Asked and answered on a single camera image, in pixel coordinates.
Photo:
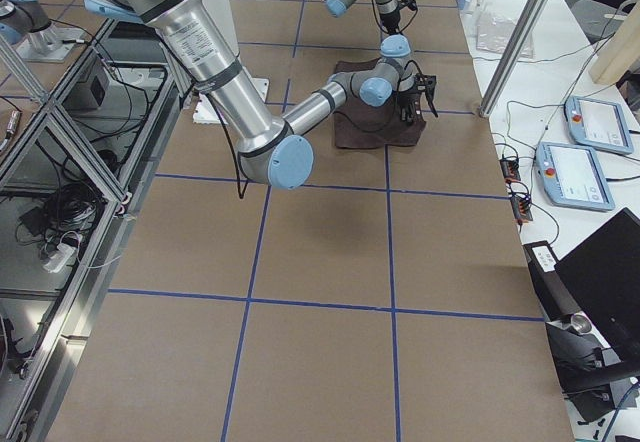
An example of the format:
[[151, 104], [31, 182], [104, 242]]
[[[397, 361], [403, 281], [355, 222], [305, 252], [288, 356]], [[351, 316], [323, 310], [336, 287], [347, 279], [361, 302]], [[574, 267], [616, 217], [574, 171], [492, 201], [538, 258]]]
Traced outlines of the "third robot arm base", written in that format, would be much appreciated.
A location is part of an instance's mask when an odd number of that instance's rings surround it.
[[59, 27], [39, 0], [1, 0], [1, 35], [31, 62], [61, 63], [86, 42], [83, 29]]

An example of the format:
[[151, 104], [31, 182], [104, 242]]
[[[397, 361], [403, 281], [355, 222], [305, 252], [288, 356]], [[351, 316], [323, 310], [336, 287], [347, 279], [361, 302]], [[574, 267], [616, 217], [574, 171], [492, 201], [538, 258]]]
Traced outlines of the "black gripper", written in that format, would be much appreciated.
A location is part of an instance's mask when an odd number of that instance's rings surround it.
[[[401, 27], [401, 11], [409, 9], [413, 15], [410, 20]], [[416, 15], [416, 0], [393, 0], [389, 8], [380, 10], [380, 22], [383, 32], [387, 35], [401, 34], [413, 21]]]
[[435, 107], [435, 90], [437, 77], [435, 75], [416, 74], [413, 76], [412, 85], [405, 91], [398, 93], [398, 107], [400, 120], [405, 125], [414, 125], [422, 121], [421, 98], [426, 99], [429, 110], [434, 117], [438, 117]]

